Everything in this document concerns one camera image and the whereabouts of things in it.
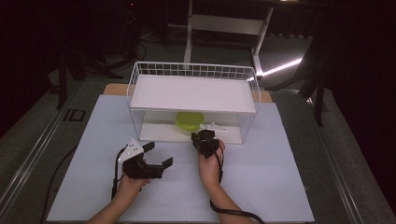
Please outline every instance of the wire basket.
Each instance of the wire basket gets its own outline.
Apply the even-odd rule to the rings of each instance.
[[[131,74],[131,78],[127,90],[127,101],[132,115],[134,128],[136,130],[137,137],[140,140],[164,140],[166,139],[142,139],[141,133],[145,117],[149,111],[150,114],[155,113],[155,116],[167,117],[168,122],[172,122],[172,119],[176,117],[177,108],[163,109],[163,108],[151,108],[142,109],[133,106],[132,101],[134,99],[134,93],[136,87],[139,86],[139,78],[143,75],[149,76],[164,76],[171,78],[184,78],[194,80],[236,80],[236,82],[243,82],[248,84],[250,90],[249,101],[254,102],[254,113],[237,113],[237,123],[240,130],[240,143],[242,143],[248,134],[248,130],[252,121],[255,118],[255,113],[259,109],[258,103],[261,101],[260,88],[256,78],[256,73],[252,67],[247,66],[234,66],[234,65],[222,65],[222,64],[203,64],[203,63],[156,63],[156,62],[138,62],[134,65],[134,70]],[[211,114],[228,113],[220,111],[212,111]]]

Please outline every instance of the table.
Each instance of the table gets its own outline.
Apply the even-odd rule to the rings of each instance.
[[[109,85],[105,94],[122,93],[125,86]],[[134,136],[126,99],[101,95],[48,221],[85,221],[108,204],[116,155]],[[314,221],[274,103],[260,104],[244,145],[226,148],[222,186],[244,210],[265,222]],[[171,156],[174,164],[164,171],[162,179],[144,187],[120,221],[218,222],[200,183],[192,144],[157,142],[145,154],[147,162],[153,164]]]
[[[332,1],[302,1],[302,0],[249,0],[246,4],[254,3],[260,4],[267,7],[264,20],[248,20],[248,19],[237,19],[228,17],[219,17],[212,15],[200,15],[192,12],[192,1],[189,0],[189,16],[187,22],[187,43],[184,53],[184,63],[191,61],[191,34],[192,30],[206,30],[206,31],[217,31],[236,33],[244,35],[256,35],[258,37],[256,47],[251,50],[254,68],[258,76],[262,76],[262,64],[260,62],[259,52],[262,47],[262,41],[264,40],[265,33],[267,31],[274,7],[292,8],[296,10],[318,10],[324,11],[331,8]],[[241,1],[217,1],[217,2],[229,2],[229,3],[240,3]]]

